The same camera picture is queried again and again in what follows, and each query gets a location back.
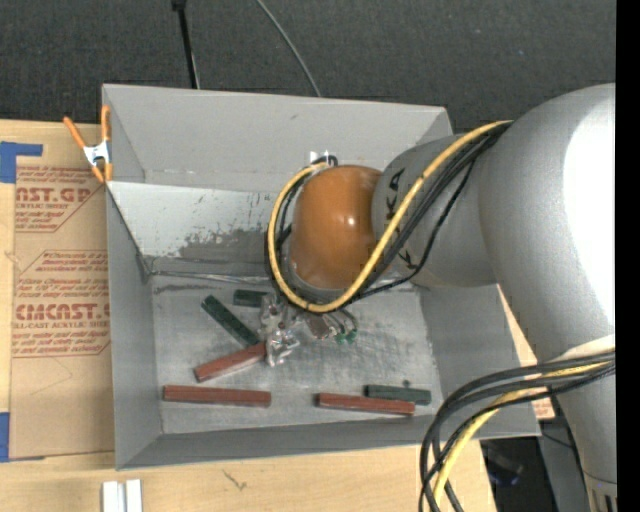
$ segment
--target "wooden stick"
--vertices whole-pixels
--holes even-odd
[[[167,402],[192,402],[246,407],[269,407],[271,393],[251,389],[207,388],[166,385],[163,399]]]
[[[201,364],[193,370],[196,380],[204,382],[205,380],[220,377],[236,370],[246,368],[259,361],[262,361],[267,353],[264,342],[253,345],[244,350],[234,352],[228,356],[220,357]]]
[[[407,416],[412,416],[416,409],[415,404],[405,402],[404,400],[386,400],[383,398],[339,395],[335,393],[318,393],[316,395],[316,404],[318,407],[327,407],[330,409],[404,414]]]

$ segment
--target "black floor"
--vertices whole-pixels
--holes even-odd
[[[616,78],[615,0],[265,0],[322,94],[444,105],[456,130]],[[254,0],[190,0],[202,88],[313,95]],[[0,118],[95,122],[104,82],[189,87],[170,0],[0,0]],[[501,512],[554,512],[534,441]]]

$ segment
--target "black wire bundle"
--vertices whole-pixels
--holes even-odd
[[[396,240],[389,247],[389,249],[387,249],[381,261],[376,266],[376,269],[374,270],[374,272],[371,273],[371,275],[363,285],[362,290],[356,293],[354,297],[348,302],[348,304],[355,302],[357,300],[363,299],[365,297],[369,297],[373,294],[380,293],[385,290],[389,290],[398,285],[401,285],[402,283],[406,283],[422,270],[425,263],[427,262],[427,259],[429,258],[429,254],[431,253],[431,249],[433,248],[433,245],[435,243],[436,237],[438,236],[440,228],[443,226],[444,221],[449,215],[449,212],[453,208],[453,205],[455,204],[456,200],[458,199],[458,197],[462,193],[462,190],[467,184],[467,180],[469,179],[469,176],[473,171],[473,166],[475,164],[476,159],[482,153],[484,153],[490,147],[492,147],[498,141],[498,138],[500,137],[500,135],[502,135],[509,126],[511,126],[511,123],[504,123],[499,126],[496,126],[492,130],[489,130],[488,132],[480,136],[475,141],[472,141],[469,144],[467,144],[467,146],[462,148],[451,158],[451,160],[446,165],[445,169],[435,179],[435,182],[433,183],[431,188],[421,199],[415,211],[407,218],[407,221],[405,222],[404,226],[400,230],[400,233],[398,234]],[[440,197],[440,194],[442,194],[442,192],[449,186],[449,184],[464,169],[466,169],[465,176],[460,181],[460,184],[458,185],[458,187],[456,187],[456,190],[451,195],[449,201],[447,201],[447,204],[443,209],[442,214],[438,218],[438,221],[436,222],[436,225],[434,226],[434,229],[431,232],[429,240],[425,245],[425,249],[422,253],[422,256],[416,268],[413,269],[411,274],[405,277],[402,277],[400,279],[397,279],[392,283],[379,286],[377,288],[371,288],[373,283],[375,283],[375,281],[377,281],[380,278],[382,273],[389,267],[389,265],[391,265],[395,257],[402,250],[402,247],[404,246],[404,244],[407,242],[409,237],[413,234],[413,231],[418,226],[420,221],[424,218],[424,216],[426,215],[428,210],[433,206],[433,204],[438,199],[438,197]]]
[[[334,155],[324,155],[321,156],[317,159],[315,159],[313,162],[311,162],[309,165],[317,165],[319,163],[322,162],[326,162],[328,165],[335,167],[338,165],[338,159],[334,156]],[[302,186],[307,182],[307,180],[311,177],[312,175],[307,175],[305,177],[303,177],[302,179],[300,179],[300,181],[298,181],[292,188],[291,190],[289,190],[289,192],[287,193],[287,195],[285,196],[285,199],[282,203],[282,208],[280,209],[280,211],[278,212],[278,221],[279,221],[279,226],[278,226],[278,230],[276,231],[276,255],[278,257],[278,262],[280,262],[280,253],[282,250],[282,245],[284,244],[285,240],[289,237],[289,235],[291,234],[291,224],[289,224],[287,227],[285,227],[285,222],[286,222],[286,218],[287,218],[287,212],[289,211],[289,207],[291,206],[291,203],[293,202],[294,197],[296,197],[297,193],[300,191],[300,189],[302,188]],[[267,266],[268,265],[268,261],[269,261],[269,257],[265,256],[265,260],[267,261]]]
[[[596,363],[602,363],[600,367],[595,369],[589,369],[581,371],[580,373],[570,375],[556,375],[545,376],[550,372],[556,372],[558,370],[575,369],[582,366],[592,365]],[[528,375],[535,375],[542,373],[542,377],[538,377],[530,380],[514,380],[521,379]],[[529,366],[524,368],[514,368],[511,370],[505,370],[502,372],[494,373],[480,379],[476,379],[465,386],[459,388],[453,394],[451,394],[440,406],[436,417],[429,427],[420,449],[420,475],[422,480],[422,491],[419,501],[419,510],[422,512],[423,500],[422,496],[426,498],[429,503],[430,510],[432,512],[439,512],[435,498],[433,496],[433,490],[431,489],[430,482],[434,478],[435,474],[442,468],[446,457],[449,455],[454,443],[464,432],[464,430],[474,422],[478,417],[484,415],[487,412],[502,409],[503,407],[509,407],[516,404],[523,404],[539,400],[541,398],[547,398],[555,396],[561,393],[566,393],[574,389],[586,386],[598,379],[604,378],[608,375],[615,373],[615,351],[606,352],[603,354],[597,354],[592,356],[585,356],[581,358],[574,358],[565,361],[557,361],[550,363],[543,363],[535,366]],[[534,389],[540,387],[548,387],[547,391],[539,391],[529,394],[525,397],[515,398],[509,401],[505,401],[500,404],[490,405],[481,409],[470,418],[466,419],[451,437],[447,440],[446,445],[440,449],[440,429],[442,424],[453,415],[456,411],[462,409],[465,406],[476,403],[479,400],[485,400],[487,398],[501,396],[504,393],[512,391]],[[428,467],[427,456],[429,448],[433,450],[435,462],[431,467]],[[447,482],[445,485],[445,492],[456,512],[464,512],[460,502],[458,501],[453,488]]]

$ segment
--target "cable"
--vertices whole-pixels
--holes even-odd
[[[378,265],[378,269],[374,271],[369,277],[367,283],[363,286],[363,291],[356,294],[356,296],[349,301],[349,303],[355,302],[356,300],[363,299],[365,297],[369,297],[373,294],[380,293],[382,291],[389,290],[395,286],[399,286],[407,281],[410,281],[413,277],[415,277],[424,267],[431,254],[431,249],[435,243],[436,237],[440,232],[440,229],[444,225],[445,220],[447,219],[450,211],[452,210],[456,200],[462,193],[469,176],[473,170],[473,166],[477,160],[477,158],[484,153],[487,149],[492,147],[498,140],[498,138],[504,133],[504,131],[510,126],[511,123],[505,123],[495,127],[493,130],[484,134],[484,139],[474,143],[468,150],[461,150],[450,162],[450,164],[445,169],[438,178],[436,178],[436,182],[433,184],[432,188],[429,192],[422,198],[420,204],[413,212],[413,214],[409,217],[401,232],[399,233],[396,241],[393,245],[388,249],[385,253],[382,262]],[[411,274],[400,278],[392,283],[388,283],[384,286],[379,286],[377,288],[369,289],[369,287],[378,279],[378,277],[384,272],[384,270],[391,265],[395,257],[400,252],[400,249],[407,242],[409,237],[412,235],[415,228],[418,226],[419,222],[424,218],[427,210],[433,206],[437,198],[440,194],[449,186],[449,184],[453,181],[453,179],[463,170],[467,168],[466,175],[461,180],[459,186],[456,188],[451,198],[447,202],[445,208],[442,211],[442,214],[438,218],[436,225],[431,231],[431,235],[427,244],[425,245],[425,249],[422,253],[422,257],[418,265],[413,269]]]
[[[590,370],[587,371],[585,369],[585,363],[590,363],[590,362],[606,362],[607,365],[599,370]],[[486,386],[491,384],[492,382],[495,381],[500,381],[500,380],[505,380],[507,378],[513,378],[515,376],[518,376],[518,374],[524,374],[524,373],[531,373],[532,371],[536,371],[536,370],[541,370],[541,369],[550,369],[550,368],[560,368],[558,367],[558,363],[570,363],[574,365],[574,368],[570,368],[565,366],[565,369],[560,371],[560,372],[555,372],[556,374],[552,377],[549,376],[544,376],[541,377],[539,379],[535,379],[535,380],[531,380],[531,381],[524,381],[524,382],[512,382],[509,384],[502,384],[500,386],[495,386],[494,388],[489,388],[489,389],[484,389],[481,391],[476,391],[475,394],[469,395],[467,397],[464,397],[464,393],[467,393],[469,391],[472,391],[474,389],[477,389],[478,387],[482,387],[482,386]],[[577,372],[580,371],[581,374],[580,375],[571,375],[570,372]],[[451,395],[440,407],[435,420],[433,421],[431,427],[428,430],[427,435],[425,436],[425,439],[423,440],[423,444],[421,447],[421,453],[420,453],[420,467],[421,468],[425,468],[424,470],[421,470],[421,478],[423,480],[423,488],[422,488],[422,494],[424,494],[424,496],[427,498],[427,501],[429,502],[430,506],[432,507],[432,510],[439,510],[439,508],[437,508],[437,504],[435,503],[435,501],[433,500],[433,491],[431,489],[431,487],[428,485],[429,480],[434,476],[435,472],[440,469],[441,465],[443,464],[443,460],[447,457],[449,451],[452,449],[452,445],[455,442],[456,439],[458,439],[458,437],[460,437],[461,432],[464,430],[464,428],[466,428],[468,425],[471,424],[471,422],[477,418],[479,418],[481,416],[481,414],[486,413],[488,411],[491,410],[497,410],[501,407],[505,407],[505,406],[509,406],[509,405],[515,405],[516,403],[525,403],[525,402],[530,402],[533,400],[537,400],[539,398],[544,398],[547,396],[552,396],[555,394],[559,394],[562,392],[566,392],[569,391],[571,389],[575,389],[577,387],[580,387],[582,385],[586,385],[589,382],[594,381],[595,379],[598,378],[602,378],[605,375],[608,375],[610,373],[613,373],[615,371],[615,350],[612,351],[606,351],[604,353],[601,354],[596,354],[594,356],[586,356],[586,357],[582,357],[582,358],[576,358],[575,360],[571,360],[571,361],[556,361],[556,362],[550,362],[550,363],[543,363],[540,365],[536,365],[533,367],[525,367],[525,368],[516,368],[516,369],[512,369],[512,370],[506,370],[503,372],[499,372],[496,374],[491,374],[485,377],[482,377],[480,379],[476,379],[475,381],[463,386],[462,388],[460,388],[458,391],[456,391],[453,395]],[[481,411],[480,413],[477,413],[476,415],[474,415],[471,419],[467,420],[465,423],[463,423],[463,425],[461,427],[458,428],[458,430],[456,431],[456,433],[454,433],[454,435],[452,435],[452,437],[450,438],[449,442],[447,443],[447,446],[445,446],[445,449],[442,451],[442,453],[439,453],[439,436],[437,435],[437,430],[440,424],[443,423],[444,420],[446,420],[446,418],[448,416],[450,416],[453,412],[455,412],[455,410],[460,409],[461,407],[464,407],[466,405],[468,405],[469,403],[473,402],[473,401],[477,401],[483,398],[486,398],[488,395],[495,395],[497,392],[503,392],[505,389],[516,389],[516,388],[530,388],[530,387],[539,387],[539,385],[545,383],[544,379],[547,381],[549,381],[549,379],[551,379],[552,381],[555,381],[557,383],[565,383],[564,386],[560,386],[557,388],[554,388],[552,391],[546,391],[546,392],[541,392],[541,393],[537,393],[537,394],[533,394],[530,395],[528,397],[522,397],[522,398],[516,398],[514,400],[505,402],[505,403],[500,403],[500,404],[494,404],[492,406],[489,406],[487,408],[485,408],[483,411]],[[429,445],[433,445],[433,449],[434,449],[434,456],[436,457],[436,462],[434,464],[434,466],[431,468],[431,470],[429,470],[428,472],[426,471],[426,450],[425,447],[429,446]],[[459,503],[457,502],[457,499],[455,498],[455,494],[453,493],[453,489],[451,488],[451,486],[447,483],[447,485],[445,486],[445,490],[447,491],[447,494],[449,495],[452,504],[454,504],[454,508],[457,511],[461,511],[462,508],[459,505]],[[422,503],[422,499],[420,500],[419,503],[419,509],[423,510],[423,503]]]
[[[282,36],[282,39],[284,39],[285,43],[287,43],[287,46],[289,47],[289,49],[291,50],[291,52],[293,53],[293,55],[297,59],[298,64],[300,64],[300,67],[302,68],[302,71],[304,71],[304,74],[307,77],[307,80],[309,81],[309,83],[311,84],[311,87],[313,87],[313,90],[316,93],[316,96],[318,96],[318,98],[322,98],[322,93],[320,92],[320,89],[318,88],[315,80],[311,76],[311,72],[309,71],[309,69],[307,68],[307,65],[304,63],[304,60],[302,59],[302,57],[298,53],[298,50],[296,50],[296,47],[291,42],[291,39],[289,39],[289,36],[287,35],[287,33],[284,31],[284,29],[282,28],[280,23],[278,23],[278,20],[276,19],[276,17],[271,13],[271,11],[267,8],[267,6],[265,5],[265,3],[262,0],[255,0],[255,1],[258,4],[258,6],[260,7],[260,9],[262,9],[264,11],[264,13],[267,15],[267,17],[274,24],[274,26],[276,27],[278,32],[280,32],[280,35]]]
[[[302,171],[300,171],[285,185],[285,187],[282,189],[282,191],[278,195],[273,207],[273,211],[271,212],[271,218],[269,220],[269,226],[267,228],[267,246],[269,251],[269,263],[271,265],[274,278],[280,290],[286,295],[289,301],[291,301],[293,304],[307,311],[311,311],[313,313],[328,313],[329,311],[333,311],[335,309],[342,307],[344,304],[346,304],[347,301],[349,301],[349,299],[351,299],[360,290],[360,288],[364,284],[367,277],[373,271],[374,267],[376,266],[376,264],[378,263],[378,260],[382,255],[382,252],[384,251],[385,247],[388,245],[389,241],[391,240],[391,237],[396,231],[396,228],[400,224],[402,217],[405,215],[407,209],[409,208],[411,201],[420,191],[421,187],[423,186],[427,178],[429,178],[437,169],[439,169],[440,165],[442,165],[449,157],[451,157],[458,150],[464,147],[465,144],[482,136],[484,133],[491,130],[492,128],[499,126],[501,124],[505,124],[506,122],[507,121],[498,121],[496,123],[491,123],[491,124],[482,126],[480,128],[477,128],[476,130],[473,130],[470,133],[467,133],[465,136],[453,142],[442,153],[440,153],[440,155],[438,155],[433,160],[433,162],[429,164],[429,166],[427,166],[427,168],[423,171],[423,173],[418,177],[418,179],[409,189],[409,192],[407,192],[407,194],[404,196],[402,202],[400,203],[400,206],[398,207],[398,210],[396,211],[395,215],[389,222],[389,225],[385,229],[384,233],[382,234],[382,237],[376,244],[369,260],[364,265],[363,269],[361,270],[356,280],[340,297],[329,302],[328,304],[311,304],[309,301],[303,299],[302,297],[299,297],[289,287],[289,285],[286,283],[286,281],[282,277],[282,273],[279,268],[279,263],[276,258],[275,228],[277,226],[278,213],[280,211],[282,202],[284,201],[288,192],[296,185],[298,181],[300,181],[302,178],[304,178],[308,174],[311,174],[312,172],[314,172],[314,170],[311,169],[310,167],[307,167]]]
[[[465,421],[460,427],[458,427],[458,429],[456,430],[456,432],[451,436],[450,441],[447,443],[447,445],[445,446],[445,449],[442,452],[442,456],[445,457],[447,455],[447,453],[449,452],[449,450],[451,449],[451,445],[453,443],[453,441],[460,435],[460,433],[464,430],[464,428],[473,420],[475,420],[476,418],[478,418],[479,416],[481,416],[482,414],[491,411],[493,409],[497,409],[497,408],[502,408],[502,407],[507,407],[507,406],[511,406],[511,405],[517,405],[517,404],[522,404],[522,403],[527,403],[527,402],[532,402],[535,400],[539,400],[541,398],[547,398],[547,397],[551,397],[557,394],[561,394],[561,393],[565,393],[568,391],[571,391],[573,389],[577,389],[579,387],[585,386],[587,384],[590,384],[591,382],[594,382],[595,380],[601,379],[607,375],[610,375],[612,373],[615,372],[615,363],[612,364],[612,367],[607,367],[603,370],[598,370],[596,372],[594,372],[592,375],[584,378],[584,379],[580,379],[577,382],[573,382],[561,387],[558,387],[552,391],[544,391],[544,392],[539,392],[539,393],[534,393],[532,395],[529,395],[527,397],[521,397],[521,398],[517,398],[515,400],[509,401],[507,403],[501,404],[501,405],[493,405],[493,406],[489,406],[485,409],[483,409],[482,411],[478,412],[477,414],[475,414],[474,416],[472,416],[471,418],[469,418],[467,421]],[[432,468],[432,470],[429,472],[429,474],[426,475],[426,478],[423,479],[423,486],[422,486],[422,494],[427,498],[427,501],[429,502],[429,505],[431,507],[431,510],[434,512],[438,512],[440,510],[440,508],[438,507],[437,503],[435,502],[435,499],[433,497],[433,490],[431,489],[431,487],[428,485],[429,480],[432,478],[433,473],[439,468],[439,461],[436,461],[436,463],[434,464],[434,467]],[[423,510],[423,503],[422,503],[422,499],[419,502],[419,510],[422,511]]]
[[[187,67],[189,68],[189,81],[192,89],[200,89],[200,78],[196,69],[196,58],[191,49],[191,38],[189,37],[189,26],[187,24],[187,15],[184,10],[187,7],[187,0],[171,0],[171,8],[178,13],[180,19],[180,32],[182,34],[182,44],[184,45],[184,54],[187,58]]]
[[[436,459],[440,457],[439,428],[440,428],[440,425],[442,425],[444,421],[446,421],[454,412],[477,400],[489,398],[497,394],[501,394],[514,389],[522,389],[523,387],[530,387],[531,385],[534,385],[534,384],[540,384],[540,381],[537,381],[535,383],[532,381],[527,381],[524,383],[512,382],[506,385],[502,384],[501,387],[494,386],[493,388],[487,388],[487,389],[481,389],[481,388],[485,388],[486,386],[493,384],[495,382],[506,381],[513,378],[526,377],[528,375],[540,374],[542,372],[549,372],[549,371],[560,370],[565,368],[571,368],[573,366],[584,365],[589,363],[611,362],[613,360],[615,360],[615,352],[605,351],[603,353],[574,358],[572,360],[559,360],[559,361],[554,360],[547,363],[541,363],[535,366],[504,370],[501,372],[497,372],[497,373],[493,373],[493,374],[481,377],[479,379],[475,379],[472,382],[469,382],[468,384],[462,386],[457,391],[455,391],[452,395],[450,395],[440,406],[435,419],[431,423],[427,431],[427,434],[423,439],[423,443],[420,449],[420,467],[421,468],[427,467],[426,459],[427,459],[428,446],[433,445],[434,456],[436,457]],[[439,469],[439,466],[436,464],[429,473],[427,473],[426,471],[421,471],[423,473],[422,474],[423,479],[425,480],[431,479],[431,477],[433,476],[435,471],[437,471],[437,469]]]
[[[597,365],[582,366],[582,367],[576,367],[576,368],[571,368],[567,370],[558,370],[557,372],[547,374],[546,376],[555,377],[555,376],[561,376],[564,374],[568,374],[568,375],[579,374],[579,373],[586,372],[588,370],[599,369],[602,367],[602,365],[606,365],[606,364],[607,363],[598,363]],[[502,406],[503,404],[511,400],[520,398],[521,396],[524,396],[529,392],[530,392],[530,389],[523,389],[519,391],[512,391],[509,393],[505,393],[500,398],[496,399],[491,405]],[[463,430],[459,438],[455,441],[450,454],[447,456],[445,463],[442,465],[442,468],[438,473],[438,478],[436,479],[436,483],[434,485],[433,494],[436,499],[436,503],[439,503],[442,498],[444,485],[449,479],[449,474],[451,473],[451,469],[453,468],[454,464],[458,460],[460,453],[462,453],[462,450],[464,449],[464,447],[467,445],[467,443],[473,437],[473,435],[480,429],[480,427],[482,427],[487,421],[489,421],[489,419],[493,415],[495,415],[498,412],[498,410],[499,408],[496,408],[492,411],[488,411],[481,414],[479,417],[477,417],[475,420],[469,423],[469,425]]]
[[[329,167],[335,167],[338,165],[338,159],[334,155],[330,155],[327,153],[326,155],[316,158],[313,162],[311,162],[310,165],[318,165],[322,163],[326,163]],[[291,234],[291,224],[289,224],[289,226],[287,226],[286,228],[284,227],[284,223],[287,218],[287,211],[289,210],[289,206],[291,205],[293,198],[296,196],[296,194],[298,193],[300,188],[302,188],[302,185],[305,184],[308,178],[309,176],[297,182],[296,185],[289,191],[284,200],[284,206],[282,207],[281,213],[279,213],[280,228],[276,236],[276,252],[280,250],[284,241]]]

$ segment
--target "blue tape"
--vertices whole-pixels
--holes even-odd
[[[18,156],[42,156],[42,144],[0,142],[0,183],[16,182]]]
[[[9,413],[0,412],[0,462],[9,461]]]

